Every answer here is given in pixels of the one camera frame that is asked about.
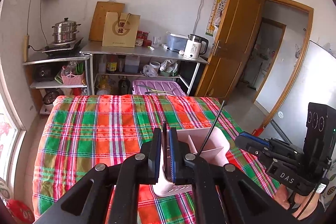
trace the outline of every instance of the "white label sticker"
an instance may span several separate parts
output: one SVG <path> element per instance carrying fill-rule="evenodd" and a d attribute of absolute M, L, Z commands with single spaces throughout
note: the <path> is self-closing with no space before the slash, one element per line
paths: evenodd
<path fill-rule="evenodd" d="M 318 194 L 321 194 L 322 192 L 323 192 L 323 190 L 324 190 L 324 188 L 326 187 L 326 185 L 325 184 L 323 184 L 323 183 L 321 183 L 320 185 L 319 185 L 319 187 L 317 188 L 317 193 Z"/>

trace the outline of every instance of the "human hand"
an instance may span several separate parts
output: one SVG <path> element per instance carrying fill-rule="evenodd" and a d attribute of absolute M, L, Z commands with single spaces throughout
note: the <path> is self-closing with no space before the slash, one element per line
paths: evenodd
<path fill-rule="evenodd" d="M 301 204 L 298 210 L 293 213 L 292 215 L 294 217 L 297 217 L 299 213 L 302 211 L 304 206 L 307 204 L 310 196 L 312 193 L 310 193 L 308 196 L 301 196 L 299 194 L 295 195 L 295 203 Z M 277 190 L 274 200 L 279 203 L 284 209 L 288 210 L 289 209 L 289 202 L 288 202 L 288 191 L 285 185 L 281 184 L 279 189 Z M 315 193 L 314 197 L 308 204 L 308 206 L 305 208 L 303 213 L 300 215 L 299 220 L 302 220 L 312 214 L 312 212 L 316 209 L 316 206 L 319 201 L 319 194 Z"/>

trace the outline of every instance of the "wooden cutting board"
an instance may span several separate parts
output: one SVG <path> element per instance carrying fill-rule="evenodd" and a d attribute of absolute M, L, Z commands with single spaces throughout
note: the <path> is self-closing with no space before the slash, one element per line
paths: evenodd
<path fill-rule="evenodd" d="M 112 1 L 98 1 L 92 18 L 89 40 L 103 41 L 106 13 L 122 13 L 124 7 L 124 3 Z"/>

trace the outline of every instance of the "kettle handle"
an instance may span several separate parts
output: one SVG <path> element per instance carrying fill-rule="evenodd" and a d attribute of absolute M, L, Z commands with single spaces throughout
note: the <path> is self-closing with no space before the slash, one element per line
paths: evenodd
<path fill-rule="evenodd" d="M 206 39 L 206 38 L 202 38 L 202 41 L 201 41 L 201 44 L 202 44 L 202 42 L 205 42 L 205 48 L 204 48 L 204 51 L 203 52 L 200 52 L 199 54 L 205 54 L 206 52 L 207 52 L 207 49 L 208 49 L 208 45 L 209 45 L 209 40 L 208 39 Z"/>

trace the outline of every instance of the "purple storage bin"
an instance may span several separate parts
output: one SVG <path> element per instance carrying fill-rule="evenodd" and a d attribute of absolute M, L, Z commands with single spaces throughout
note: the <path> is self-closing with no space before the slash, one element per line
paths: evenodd
<path fill-rule="evenodd" d="M 149 91 L 144 86 L 138 86 L 138 85 L 145 85 L 155 90 L 173 90 L 172 92 L 169 92 L 171 95 L 175 96 L 186 96 L 183 90 L 180 88 L 179 84 L 172 81 L 155 81 L 155 80 L 136 80 L 133 81 L 133 94 L 134 95 L 144 95 L 145 92 Z"/>

